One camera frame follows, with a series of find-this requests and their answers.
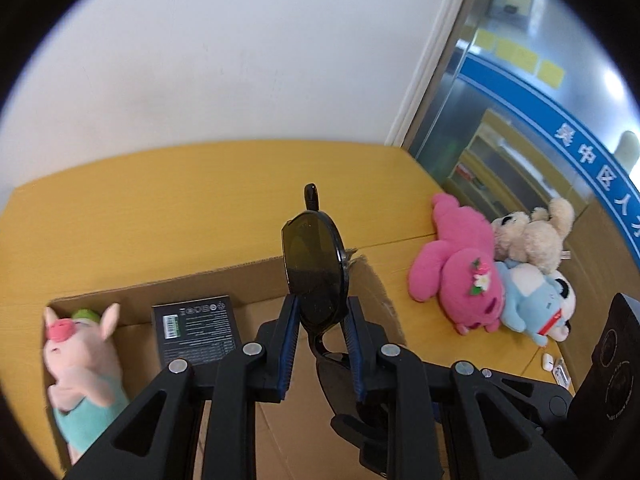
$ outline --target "pig ear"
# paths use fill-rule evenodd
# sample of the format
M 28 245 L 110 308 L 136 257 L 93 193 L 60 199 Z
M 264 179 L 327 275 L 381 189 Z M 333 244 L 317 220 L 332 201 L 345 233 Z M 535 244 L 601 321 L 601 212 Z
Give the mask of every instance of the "pig ear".
M 58 320 L 58 314 L 50 307 L 44 309 L 44 322 L 47 326 L 53 325 Z
M 120 315 L 120 305 L 113 303 L 107 307 L 100 319 L 100 336 L 104 341 L 111 337 L 118 325 L 118 316 Z

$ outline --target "yellow sticky note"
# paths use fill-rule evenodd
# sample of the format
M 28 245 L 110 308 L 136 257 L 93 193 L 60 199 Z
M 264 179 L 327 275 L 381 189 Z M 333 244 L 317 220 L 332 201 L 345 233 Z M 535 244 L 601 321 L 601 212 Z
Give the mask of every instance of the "yellow sticky note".
M 510 60 L 515 66 L 533 74 L 536 71 L 536 65 L 538 64 L 538 54 L 518 45 L 511 55 Z
M 476 32 L 476 38 L 474 39 L 474 45 L 479 46 L 480 48 L 484 48 L 485 50 L 493 50 L 495 44 L 495 34 L 489 32 L 488 30 L 484 30 L 484 28 L 479 28 Z
M 498 38 L 498 45 L 495 47 L 495 55 L 500 59 L 511 62 L 511 57 L 520 45 L 511 40 Z
M 564 79 L 564 70 L 555 63 L 551 63 L 548 59 L 543 59 L 536 75 L 540 81 L 557 89 L 562 84 L 562 79 Z

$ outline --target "teal plush clothing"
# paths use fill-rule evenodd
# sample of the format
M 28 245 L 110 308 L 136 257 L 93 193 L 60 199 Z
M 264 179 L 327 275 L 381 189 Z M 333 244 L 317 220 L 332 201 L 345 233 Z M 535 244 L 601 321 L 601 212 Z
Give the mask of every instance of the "teal plush clothing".
M 89 449 L 129 403 L 119 380 L 105 376 L 100 378 L 109 383 L 115 394 L 115 402 L 111 406 L 96 406 L 85 397 L 68 413 L 53 410 L 63 438 L 81 454 Z

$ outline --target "cardboard box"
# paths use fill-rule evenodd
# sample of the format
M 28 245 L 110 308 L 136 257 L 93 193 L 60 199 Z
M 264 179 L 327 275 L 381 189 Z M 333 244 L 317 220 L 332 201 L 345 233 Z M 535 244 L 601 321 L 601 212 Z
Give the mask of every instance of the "cardboard box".
M 139 393 L 160 371 L 156 334 L 151 323 L 155 304 L 229 295 L 242 342 L 254 339 L 261 323 L 276 319 L 287 293 L 282 258 L 239 267 L 212 270 L 163 282 L 120 290 L 96 292 L 52 301 L 59 316 L 79 308 L 102 312 L 113 302 L 121 305 L 120 326 L 113 335 L 123 370 L 123 385 L 130 398 Z M 358 296 L 367 320 L 382 325 L 389 341 L 404 344 L 390 300 L 379 278 L 363 257 L 350 263 L 351 296 Z M 346 351 L 339 327 L 324 338 L 331 351 Z M 45 369 L 45 387 L 53 384 Z M 66 445 L 47 409 L 63 468 L 69 467 Z M 300 339 L 290 390 L 281 404 L 256 406 L 256 461 L 260 480 L 340 480 L 379 478 L 358 461 L 358 449 L 338 437 L 330 427 L 333 412 L 316 375 L 315 359 Z M 200 434 L 206 434 L 203 424 Z M 204 441 L 199 442 L 202 449 Z M 199 465 L 196 464 L 195 476 Z

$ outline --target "pink pig plush toy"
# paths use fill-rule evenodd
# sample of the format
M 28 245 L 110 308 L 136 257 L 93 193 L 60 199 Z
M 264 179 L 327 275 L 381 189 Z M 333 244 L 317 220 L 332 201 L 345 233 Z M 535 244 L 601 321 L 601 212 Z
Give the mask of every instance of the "pink pig plush toy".
M 110 341 L 120 306 L 112 304 L 102 318 L 79 310 L 71 319 L 58 319 L 45 310 L 47 342 L 44 362 L 56 384 L 49 399 L 60 433 L 75 464 L 127 405 L 122 370 Z
M 426 301 L 436 294 L 456 330 L 500 326 L 504 288 L 494 264 L 494 232 L 475 209 L 446 193 L 434 195 L 438 240 L 425 244 L 409 270 L 409 294 Z

